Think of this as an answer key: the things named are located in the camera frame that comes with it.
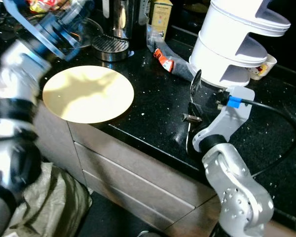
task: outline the blue connector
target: blue connector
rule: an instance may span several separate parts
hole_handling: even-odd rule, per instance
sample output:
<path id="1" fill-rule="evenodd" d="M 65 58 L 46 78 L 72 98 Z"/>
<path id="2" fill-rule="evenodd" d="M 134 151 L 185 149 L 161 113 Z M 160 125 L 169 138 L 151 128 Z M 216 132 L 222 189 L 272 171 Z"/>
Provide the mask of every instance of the blue connector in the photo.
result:
<path id="1" fill-rule="evenodd" d="M 242 100 L 241 98 L 229 96 L 227 106 L 234 107 L 234 108 L 238 109 L 241 104 L 241 100 Z"/>

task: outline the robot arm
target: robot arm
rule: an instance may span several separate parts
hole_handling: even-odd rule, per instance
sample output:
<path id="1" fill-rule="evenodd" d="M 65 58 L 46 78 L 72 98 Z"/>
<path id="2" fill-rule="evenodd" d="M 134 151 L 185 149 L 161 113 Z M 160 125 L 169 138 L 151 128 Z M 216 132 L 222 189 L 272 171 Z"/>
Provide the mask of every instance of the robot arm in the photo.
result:
<path id="1" fill-rule="evenodd" d="M 58 56 L 72 59 L 79 42 L 70 34 L 93 8 L 92 0 L 76 2 L 59 16 L 47 14 L 32 26 L 12 0 L 7 11 L 32 37 L 17 40 L 1 57 L 0 67 L 0 236 L 15 208 L 22 202 L 24 189 L 40 175 L 40 152 L 33 119 L 36 113 L 39 80 Z M 65 54 L 60 48 L 72 48 Z"/>
<path id="2" fill-rule="evenodd" d="M 226 93 L 247 100 L 255 96 L 252 90 L 240 86 L 230 87 Z M 229 100 L 214 121 L 192 139 L 194 149 L 205 154 L 202 163 L 206 178 L 221 201 L 220 226 L 232 237 L 262 237 L 264 224 L 274 212 L 271 196 L 252 178 L 235 147 L 228 143 L 250 111 L 251 105 Z"/>

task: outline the yellow box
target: yellow box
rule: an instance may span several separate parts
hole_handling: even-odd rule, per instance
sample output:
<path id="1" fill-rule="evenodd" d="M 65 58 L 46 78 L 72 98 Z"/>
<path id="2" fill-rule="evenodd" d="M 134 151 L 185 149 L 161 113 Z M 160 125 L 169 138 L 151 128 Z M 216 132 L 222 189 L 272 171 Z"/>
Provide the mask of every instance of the yellow box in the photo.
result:
<path id="1" fill-rule="evenodd" d="M 153 0 L 151 2 L 151 25 L 161 34 L 163 39 L 166 37 L 171 8 L 170 0 Z"/>

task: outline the metal screw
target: metal screw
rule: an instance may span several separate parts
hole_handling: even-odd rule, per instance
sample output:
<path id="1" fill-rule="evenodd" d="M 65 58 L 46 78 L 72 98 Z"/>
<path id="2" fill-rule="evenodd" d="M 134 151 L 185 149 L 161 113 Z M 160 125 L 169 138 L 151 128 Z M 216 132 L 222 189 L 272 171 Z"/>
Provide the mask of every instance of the metal screw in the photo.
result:
<path id="1" fill-rule="evenodd" d="M 217 105 L 217 109 L 218 110 L 222 110 L 223 109 L 223 105 L 222 104 Z"/>

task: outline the kitchen floor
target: kitchen floor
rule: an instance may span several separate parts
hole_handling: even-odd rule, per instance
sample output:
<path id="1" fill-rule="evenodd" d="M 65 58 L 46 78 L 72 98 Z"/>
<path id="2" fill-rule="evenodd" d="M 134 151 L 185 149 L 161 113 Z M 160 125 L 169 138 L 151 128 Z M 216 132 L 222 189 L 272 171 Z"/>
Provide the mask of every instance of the kitchen floor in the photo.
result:
<path id="1" fill-rule="evenodd" d="M 81 221 L 76 237 L 137 237 L 141 231 L 158 232 L 102 195 L 93 192 L 91 197 L 92 206 Z"/>

